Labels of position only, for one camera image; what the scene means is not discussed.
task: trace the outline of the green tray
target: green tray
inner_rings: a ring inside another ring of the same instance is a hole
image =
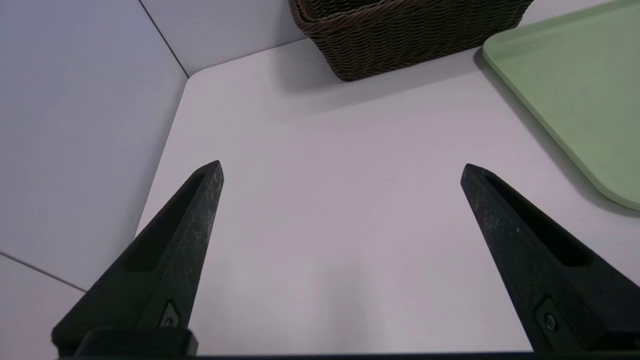
[[[640,209],[640,0],[499,33],[483,53],[596,188]]]

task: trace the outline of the wall seam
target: wall seam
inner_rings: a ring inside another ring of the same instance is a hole
[[[182,69],[182,71],[184,72],[184,75],[187,77],[187,79],[189,79],[189,74],[187,73],[187,70],[184,69],[184,66],[182,66],[182,63],[180,62],[180,60],[178,59],[178,56],[176,56],[175,52],[173,51],[173,49],[171,48],[171,45],[169,45],[169,43],[166,41],[166,38],[164,37],[164,35],[162,34],[162,31],[160,31],[160,28],[158,28],[158,25],[156,24],[156,22],[154,21],[154,18],[151,17],[151,14],[149,14],[149,11],[147,10],[147,7],[142,3],[142,0],[138,0],[138,2],[140,3],[140,6],[142,6],[142,9],[145,11],[145,13],[147,14],[147,17],[149,17],[149,20],[151,20],[151,23],[154,25],[154,27],[156,28],[156,31],[160,34],[160,37],[162,38],[162,40],[164,41],[164,44],[167,46],[167,48],[169,48],[169,51],[171,51],[171,55],[173,55],[173,58],[175,59],[175,61],[177,61],[178,65],[180,65],[180,68]]]

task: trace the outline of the screw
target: screw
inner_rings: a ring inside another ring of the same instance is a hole
[[[554,318],[553,314],[545,314],[545,326],[551,331],[558,330],[558,321]]]

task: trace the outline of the white tabletop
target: white tabletop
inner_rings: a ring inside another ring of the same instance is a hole
[[[525,21],[597,2],[536,0]],[[593,188],[477,49],[355,83],[309,40],[199,72],[140,229],[213,160],[199,354],[529,350],[460,188],[467,163],[640,282],[640,213]]]

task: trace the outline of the wicker basket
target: wicker basket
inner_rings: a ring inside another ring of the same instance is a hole
[[[289,0],[296,25],[338,78],[447,56],[514,28],[533,0]]]

